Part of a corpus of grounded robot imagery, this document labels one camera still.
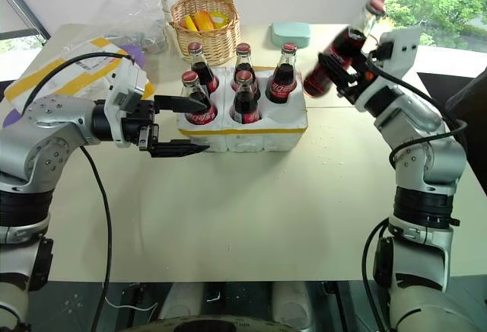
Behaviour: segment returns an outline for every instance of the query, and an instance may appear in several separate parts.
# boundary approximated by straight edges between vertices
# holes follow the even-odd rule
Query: table surface
[[[29,70],[59,53],[82,28],[63,26]],[[317,52],[342,28],[312,26],[311,45],[298,51],[298,68],[309,71]],[[275,65],[279,49],[270,43],[267,26],[244,26],[242,36],[253,48],[255,65]],[[453,55],[461,56],[463,68],[448,63]],[[473,77],[486,65],[487,54],[422,46],[414,70]],[[179,94],[186,68],[174,49],[148,56],[145,67],[158,94]],[[425,90],[415,72],[405,79]],[[90,147],[113,220],[112,281],[360,279],[365,239],[393,208],[390,150],[373,118],[345,99],[330,92],[306,100],[309,128],[286,153],[151,159],[136,147]],[[0,104],[1,121],[10,109],[8,102]],[[161,140],[182,138],[174,113],[162,113],[157,122]],[[65,166],[51,213],[49,279],[101,281],[103,203],[80,151]],[[462,224],[455,228],[452,275],[487,273],[487,259],[479,257],[487,242],[487,197],[468,165],[454,216]]]

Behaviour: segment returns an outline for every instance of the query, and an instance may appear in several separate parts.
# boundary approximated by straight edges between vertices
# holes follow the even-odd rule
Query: cola
[[[185,113],[186,119],[196,125],[205,125],[213,121],[218,111],[216,106],[210,101],[208,92],[201,87],[198,74],[194,71],[186,71],[181,76],[183,81],[183,92],[185,96],[195,99],[205,105],[205,109],[195,113]]]
[[[256,99],[260,99],[259,82],[256,78],[256,73],[253,70],[252,62],[250,61],[250,45],[247,43],[240,43],[237,45],[237,63],[235,64],[234,80],[231,82],[231,87],[236,91],[238,89],[237,73],[240,71],[249,71],[252,74],[252,89],[256,95]]]
[[[230,116],[240,124],[251,124],[261,119],[257,99],[252,89],[252,73],[239,71],[237,73],[238,89],[235,94],[234,105],[230,109]]]
[[[384,3],[381,0],[370,0],[362,13],[338,34],[323,54],[332,56],[344,69],[347,69],[353,59],[360,54],[375,22],[384,14]],[[303,82],[304,91],[311,97],[323,96],[332,85],[333,82],[319,63]]]
[[[288,102],[289,94],[296,88],[294,63],[297,49],[294,43],[286,43],[282,46],[281,59],[275,67],[274,74],[268,80],[266,96],[276,104]]]
[[[206,62],[203,45],[197,42],[190,43],[188,53],[191,58],[191,70],[198,75],[199,84],[208,92],[208,95],[212,94],[220,85],[220,81]]]

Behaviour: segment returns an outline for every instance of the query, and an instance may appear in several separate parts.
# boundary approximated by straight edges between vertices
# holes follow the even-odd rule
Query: robotic arm
[[[114,141],[152,157],[181,157],[207,146],[189,140],[158,142],[160,110],[196,112],[185,97],[141,100],[145,73],[123,59],[106,101],[50,95],[33,102],[15,124],[0,131],[0,330],[27,330],[29,291],[45,285],[53,240],[44,237],[49,205],[62,169],[82,145]]]
[[[373,56],[376,65],[402,77],[414,63],[419,31],[384,34]],[[375,75],[359,56],[349,75],[333,58],[320,64],[358,111],[368,111],[389,147],[445,133],[443,120],[416,96]],[[392,237],[380,238],[374,278],[390,295],[390,326],[398,331],[475,331],[461,307],[444,294],[450,270],[451,218],[457,182],[466,165],[453,136],[407,145],[394,156],[396,196],[389,217]]]

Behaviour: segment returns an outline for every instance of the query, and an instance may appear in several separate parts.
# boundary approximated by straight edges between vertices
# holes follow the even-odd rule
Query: styrofoam box
[[[218,115],[209,124],[188,122],[184,113],[177,114],[177,128],[194,143],[210,145],[207,152],[285,152],[293,149],[307,129],[301,75],[296,74],[297,86],[289,94],[288,102],[275,104],[266,97],[267,81],[273,69],[254,67],[259,82],[258,107],[262,119],[251,124],[240,124],[230,116],[235,92],[231,88],[234,68],[216,68],[220,79],[218,89],[210,97]]]

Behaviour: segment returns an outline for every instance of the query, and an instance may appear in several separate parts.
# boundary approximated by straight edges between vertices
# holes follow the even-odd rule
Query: green trees
[[[422,26],[422,44],[478,50],[471,45],[483,38],[487,51],[487,31],[469,28],[478,17],[487,23],[487,0],[387,0],[387,14],[397,27]],[[473,40],[460,36],[467,31]]]

